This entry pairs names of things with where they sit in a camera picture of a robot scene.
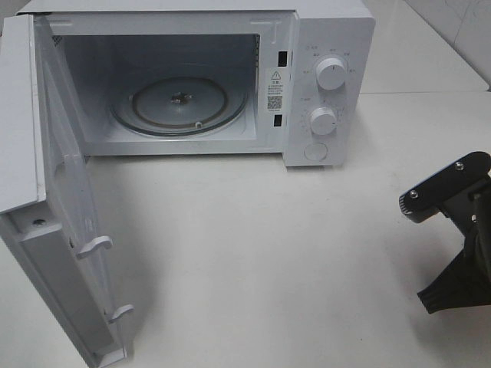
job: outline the sticker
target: sticker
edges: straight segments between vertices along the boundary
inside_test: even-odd
[[[265,76],[265,107],[270,113],[283,113],[289,69],[270,67]]]

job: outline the open door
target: open door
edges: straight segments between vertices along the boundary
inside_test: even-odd
[[[74,135],[77,114],[42,16],[6,18],[0,54],[0,236],[90,367],[126,357]]]

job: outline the white microwave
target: white microwave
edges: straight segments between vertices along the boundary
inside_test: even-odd
[[[374,30],[361,0],[34,0],[0,54],[0,234],[88,366],[126,356],[87,156],[343,162]]]

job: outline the power knob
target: power knob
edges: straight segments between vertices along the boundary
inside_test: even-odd
[[[312,132],[318,136],[325,136],[332,132],[338,125],[338,118],[329,107],[319,107],[308,118]]]
[[[328,56],[315,68],[317,83],[323,90],[335,90],[346,81],[348,64],[339,56]]]

